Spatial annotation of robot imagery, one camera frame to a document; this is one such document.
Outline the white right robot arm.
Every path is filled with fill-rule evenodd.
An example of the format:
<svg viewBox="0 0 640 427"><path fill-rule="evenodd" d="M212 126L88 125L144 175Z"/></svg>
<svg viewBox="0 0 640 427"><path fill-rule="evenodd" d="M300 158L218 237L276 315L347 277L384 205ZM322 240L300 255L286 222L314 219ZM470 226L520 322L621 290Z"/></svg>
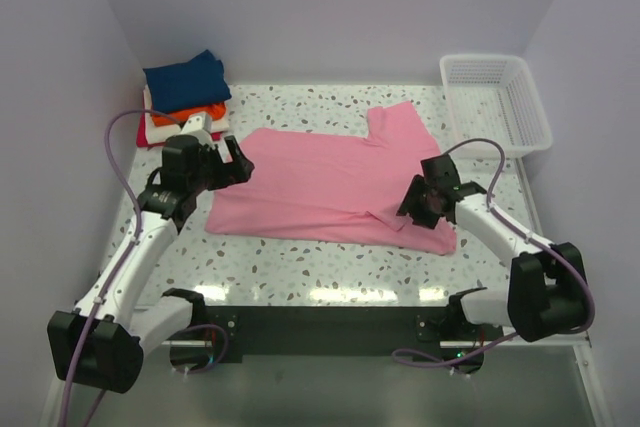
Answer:
<svg viewBox="0 0 640 427"><path fill-rule="evenodd" d="M527 342L591 325L594 300L580 251L526 229L476 182L462 182L448 155L425 159L411 180L398 215L434 229L447 221L475 236L509 269L505 291L485 287L450 296L442 331L469 339L481 325L509 327Z"/></svg>

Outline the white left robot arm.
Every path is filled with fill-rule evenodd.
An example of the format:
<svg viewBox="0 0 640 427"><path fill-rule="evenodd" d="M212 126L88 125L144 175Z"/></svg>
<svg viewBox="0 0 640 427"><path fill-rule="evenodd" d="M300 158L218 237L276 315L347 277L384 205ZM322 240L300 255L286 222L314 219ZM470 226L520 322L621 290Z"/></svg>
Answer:
<svg viewBox="0 0 640 427"><path fill-rule="evenodd" d="M47 325L55 372L62 381L125 393L137 380L147 354L179 333L200 337L209 324L202 294L171 288L150 310L136 316L138 299L152 270L195 212L198 196L249 181L253 163L233 136L229 152L195 134L171 137L161 164L137 198L129 231L90 291L69 312Z"/></svg>

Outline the pink t shirt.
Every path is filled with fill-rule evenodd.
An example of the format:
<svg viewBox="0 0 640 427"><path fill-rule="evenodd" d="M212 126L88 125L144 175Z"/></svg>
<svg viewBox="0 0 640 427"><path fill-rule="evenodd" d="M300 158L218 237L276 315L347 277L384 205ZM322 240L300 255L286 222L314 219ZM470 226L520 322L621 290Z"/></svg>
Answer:
<svg viewBox="0 0 640 427"><path fill-rule="evenodd" d="M251 178L215 193L206 231L454 253L447 222L421 228L397 213L421 160L440 153L414 106L371 108L367 123L365 137L252 132L240 144Z"/></svg>

